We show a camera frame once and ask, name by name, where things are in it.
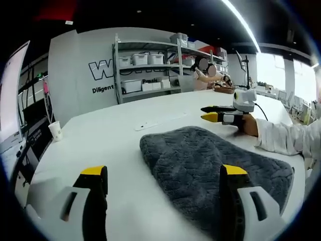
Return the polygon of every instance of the black ceiling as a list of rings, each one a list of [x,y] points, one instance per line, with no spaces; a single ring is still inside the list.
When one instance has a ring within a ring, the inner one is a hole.
[[[53,2],[63,4],[70,1],[54,0]],[[281,5],[277,4],[279,1],[230,1],[249,24],[259,43],[278,44],[310,53],[305,36],[299,30],[296,21],[289,17]],[[48,2],[36,0],[32,5],[26,2],[24,1],[18,7],[15,6],[16,21],[7,24],[8,18],[4,20],[7,25],[4,24],[5,27],[2,30],[3,36],[6,37],[5,44],[2,46],[2,62],[19,45],[31,40],[26,56],[26,63],[28,63],[48,52],[51,38],[72,29],[81,33],[100,28],[141,27],[182,32],[194,39],[226,48],[228,51],[231,51],[233,43],[251,42],[243,26],[220,0],[78,0],[75,3],[72,26],[65,25],[64,20],[35,21],[34,17],[41,14],[43,6],[48,6]],[[305,22],[304,18],[313,15],[313,8],[308,9],[304,4],[305,9],[300,9],[298,2],[294,0],[292,2],[292,10],[310,11],[310,15],[304,15],[305,12],[300,15],[305,26],[309,26],[309,20]],[[293,42],[296,44],[287,42],[288,30],[294,31]],[[241,50],[255,51],[254,48],[241,48]]]

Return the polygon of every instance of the window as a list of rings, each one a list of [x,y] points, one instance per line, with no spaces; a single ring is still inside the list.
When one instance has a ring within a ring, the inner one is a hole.
[[[285,69],[282,56],[258,53],[257,81],[273,85],[274,88],[285,90]]]
[[[316,80],[314,70],[297,60],[293,61],[294,64],[294,78],[296,96],[304,99],[308,103],[316,100]]]

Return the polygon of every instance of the gray towel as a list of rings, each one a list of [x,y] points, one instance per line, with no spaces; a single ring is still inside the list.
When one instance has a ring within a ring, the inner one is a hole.
[[[201,229],[219,235],[219,171],[222,164],[246,170],[255,186],[264,188],[283,209],[292,183],[292,169],[227,142],[199,127],[150,134],[140,149],[151,173],[173,205]]]

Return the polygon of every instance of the white cup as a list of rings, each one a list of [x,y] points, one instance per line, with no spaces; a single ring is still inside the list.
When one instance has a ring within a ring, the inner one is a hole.
[[[56,142],[61,141],[62,140],[62,132],[61,132],[61,128],[60,128],[60,122],[53,122],[51,123],[49,126],[50,132],[54,138],[54,140]]]

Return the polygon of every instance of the black cable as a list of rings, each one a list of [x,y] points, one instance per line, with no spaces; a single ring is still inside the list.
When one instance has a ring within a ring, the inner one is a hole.
[[[257,103],[254,103],[254,104],[255,104],[255,105],[257,105],[257,106],[261,109],[261,111],[263,112],[263,114],[264,114],[264,116],[265,116],[266,120],[267,120],[267,121],[269,121],[269,120],[267,119],[267,117],[266,117],[266,115],[265,115],[264,111],[262,110],[262,108],[261,108]]]

